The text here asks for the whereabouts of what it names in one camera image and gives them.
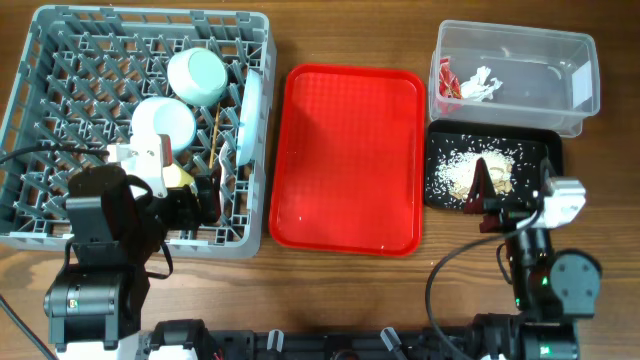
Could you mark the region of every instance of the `wooden surface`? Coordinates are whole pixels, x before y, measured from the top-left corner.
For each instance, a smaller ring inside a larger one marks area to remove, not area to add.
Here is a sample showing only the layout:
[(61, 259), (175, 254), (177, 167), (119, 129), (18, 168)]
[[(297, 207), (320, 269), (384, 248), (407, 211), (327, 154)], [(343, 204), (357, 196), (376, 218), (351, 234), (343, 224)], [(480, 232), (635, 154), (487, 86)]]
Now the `wooden surface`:
[[(604, 267), (597, 315), (580, 324), (584, 359), (640, 358), (640, 2), (110, 1), (114, 6), (254, 10), (269, 17), (278, 49), (277, 95), (269, 128), (270, 178), (281, 92), (286, 74), (297, 64), (402, 68), (427, 82), (438, 26), (445, 19), (592, 35), (600, 62), (602, 109), (586, 120), (582, 135), (564, 142), (566, 172), (584, 183), (588, 204), (577, 221), (555, 232), (553, 239), (557, 249), (579, 247)], [(2, 112), (29, 21), (41, 4), (44, 1), (0, 4)], [(405, 259), (293, 251), (277, 245), (265, 226), (255, 258), (177, 259), (169, 280), (152, 280), (143, 328), (152, 329), (162, 320), (202, 318), (210, 329), (419, 329), (428, 325), (424, 308), (428, 273), (454, 247), (479, 237), (479, 221), (425, 208), (422, 244)], [(471, 251), (443, 270), (434, 287), (434, 309), (443, 324), (463, 325), (480, 312), (515, 311), (511, 287), (502, 280), (494, 250), (495, 246), (485, 246)], [(42, 300), (61, 259), (59, 253), (0, 246), (0, 291), (45, 341)], [(156, 257), (149, 268), (162, 271), (165, 265)], [(39, 358), (3, 314), (0, 339), (2, 359)]]

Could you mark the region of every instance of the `yellow object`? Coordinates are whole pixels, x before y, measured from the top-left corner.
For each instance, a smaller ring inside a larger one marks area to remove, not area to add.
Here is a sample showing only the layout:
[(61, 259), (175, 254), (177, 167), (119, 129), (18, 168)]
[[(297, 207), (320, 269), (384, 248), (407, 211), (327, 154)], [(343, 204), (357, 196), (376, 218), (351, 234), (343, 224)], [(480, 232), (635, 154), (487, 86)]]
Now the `yellow object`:
[(162, 168), (162, 177), (164, 185), (167, 188), (181, 188), (185, 185), (191, 185), (195, 180), (188, 172), (182, 170), (178, 165), (171, 164)]

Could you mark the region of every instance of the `perforated basket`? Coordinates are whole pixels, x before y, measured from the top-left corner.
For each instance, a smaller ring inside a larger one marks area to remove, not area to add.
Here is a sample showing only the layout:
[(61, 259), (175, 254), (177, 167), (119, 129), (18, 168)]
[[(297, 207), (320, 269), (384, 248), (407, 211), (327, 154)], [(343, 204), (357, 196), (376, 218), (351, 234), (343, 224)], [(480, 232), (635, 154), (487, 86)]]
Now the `perforated basket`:
[[(174, 159), (183, 169), (210, 173), (209, 160), (225, 141), (236, 141), (248, 69), (262, 77), (255, 159), (236, 168), (223, 191), (226, 215), (215, 226), (171, 232), (177, 256), (240, 258), (260, 247), (265, 189), (265, 140), (273, 99), (276, 48), (266, 16), (254, 12), (44, 6), (29, 28), (18, 73), (0, 129), (10, 152), (35, 144), (102, 149), (128, 142), (131, 115), (150, 96), (175, 94), (168, 85), (170, 57), (205, 47), (227, 64), (229, 85), (221, 100), (220, 125), (212, 146), (217, 104), (192, 110), (197, 136)], [(2, 165), (0, 241), (20, 249), (63, 250), (73, 235), (66, 218), (67, 181), (92, 155), (34, 153)]]

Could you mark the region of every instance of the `transparent container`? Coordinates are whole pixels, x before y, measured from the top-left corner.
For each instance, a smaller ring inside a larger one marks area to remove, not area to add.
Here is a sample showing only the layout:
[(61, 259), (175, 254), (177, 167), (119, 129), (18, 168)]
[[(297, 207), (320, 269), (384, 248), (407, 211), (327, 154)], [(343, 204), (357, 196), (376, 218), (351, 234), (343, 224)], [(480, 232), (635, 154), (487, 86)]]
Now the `transparent container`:
[[(481, 66), (502, 81), (493, 99), (446, 98), (438, 91), (439, 64), (450, 58), (460, 84)], [(440, 25), (429, 79), (432, 120), (550, 129), (564, 137), (600, 110), (595, 42), (587, 34), (446, 20)]]

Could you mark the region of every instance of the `white sticker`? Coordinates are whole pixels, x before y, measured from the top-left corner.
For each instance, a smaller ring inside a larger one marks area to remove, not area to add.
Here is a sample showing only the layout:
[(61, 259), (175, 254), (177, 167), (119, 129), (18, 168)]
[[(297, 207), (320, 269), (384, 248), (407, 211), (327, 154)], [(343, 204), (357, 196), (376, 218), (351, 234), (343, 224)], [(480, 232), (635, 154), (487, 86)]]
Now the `white sticker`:
[(587, 61), (580, 69), (571, 75), (573, 81), (573, 108), (591, 99), (593, 85), (591, 84), (591, 61)]

